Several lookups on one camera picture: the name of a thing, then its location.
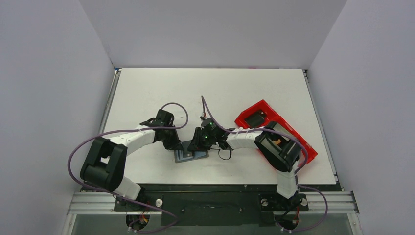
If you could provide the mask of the grey card holder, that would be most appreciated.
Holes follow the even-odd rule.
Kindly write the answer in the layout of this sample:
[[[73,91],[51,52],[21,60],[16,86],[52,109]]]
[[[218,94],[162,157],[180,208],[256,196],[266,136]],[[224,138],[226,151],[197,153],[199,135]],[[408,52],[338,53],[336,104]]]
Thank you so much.
[[[184,141],[182,142],[183,150],[174,150],[175,163],[198,160],[209,156],[207,151],[188,151],[190,143],[191,141]]]

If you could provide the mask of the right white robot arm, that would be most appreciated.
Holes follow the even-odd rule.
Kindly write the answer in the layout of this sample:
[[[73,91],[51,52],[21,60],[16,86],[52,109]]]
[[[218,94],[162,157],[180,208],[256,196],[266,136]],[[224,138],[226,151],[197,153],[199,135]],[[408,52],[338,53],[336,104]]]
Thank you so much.
[[[209,117],[195,128],[188,151],[207,151],[213,145],[222,150],[257,149],[277,171],[277,205],[288,209],[295,204],[298,192],[299,160],[302,144],[272,121],[262,128],[225,129]]]

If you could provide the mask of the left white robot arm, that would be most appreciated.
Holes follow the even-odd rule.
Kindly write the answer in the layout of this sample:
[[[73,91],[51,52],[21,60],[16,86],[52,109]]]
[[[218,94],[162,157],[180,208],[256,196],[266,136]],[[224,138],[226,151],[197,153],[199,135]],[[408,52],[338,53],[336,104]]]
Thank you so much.
[[[144,189],[124,175],[127,156],[138,149],[162,142],[166,150],[182,150],[183,145],[173,124],[174,115],[160,109],[157,115],[137,126],[137,131],[109,139],[98,137],[90,147],[80,171],[82,180],[127,198],[135,211],[144,208]]]

